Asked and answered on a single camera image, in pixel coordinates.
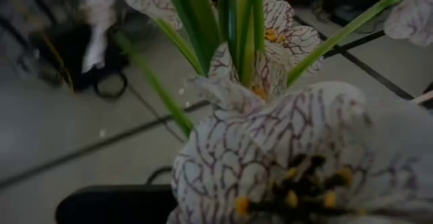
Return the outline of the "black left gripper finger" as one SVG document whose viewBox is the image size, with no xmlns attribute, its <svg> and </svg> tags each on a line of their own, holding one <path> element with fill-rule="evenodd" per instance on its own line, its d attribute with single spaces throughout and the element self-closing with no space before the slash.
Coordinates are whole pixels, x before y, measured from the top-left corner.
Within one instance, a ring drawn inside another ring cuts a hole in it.
<svg viewBox="0 0 433 224">
<path fill-rule="evenodd" d="M 93 185 L 65 197 L 57 224 L 165 224 L 177 206 L 170 185 Z"/>
</svg>

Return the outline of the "white artificial flower bunch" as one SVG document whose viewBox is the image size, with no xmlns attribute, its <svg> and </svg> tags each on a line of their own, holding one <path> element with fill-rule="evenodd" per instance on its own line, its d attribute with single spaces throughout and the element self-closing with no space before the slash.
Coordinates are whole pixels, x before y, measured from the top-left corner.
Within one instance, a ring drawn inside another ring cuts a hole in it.
<svg viewBox="0 0 433 224">
<path fill-rule="evenodd" d="M 188 141 L 177 154 L 167 224 L 433 224 L 433 114 L 367 99 L 318 71 L 338 41 L 295 26 L 280 0 L 124 0 L 173 41 L 212 113 L 192 123 L 147 77 Z M 114 0 L 84 0 L 102 62 Z"/>
</svg>

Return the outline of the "black floor equipment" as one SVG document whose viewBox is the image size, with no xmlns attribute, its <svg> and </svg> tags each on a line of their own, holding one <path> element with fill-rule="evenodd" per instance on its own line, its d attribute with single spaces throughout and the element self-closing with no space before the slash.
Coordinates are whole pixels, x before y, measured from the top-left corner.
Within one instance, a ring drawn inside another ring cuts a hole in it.
<svg viewBox="0 0 433 224">
<path fill-rule="evenodd" d="M 108 31 L 105 66 L 83 72 L 83 58 L 90 40 L 91 27 L 83 21 L 72 20 L 34 31 L 30 35 L 30 43 L 39 51 L 42 60 L 53 66 L 74 92 L 93 88 L 95 94 L 102 98 L 119 98 L 128 85 L 122 70 L 129 65 L 129 61 L 114 41 L 114 29 Z M 119 77 L 120 89 L 101 91 L 99 84 L 111 75 Z"/>
</svg>

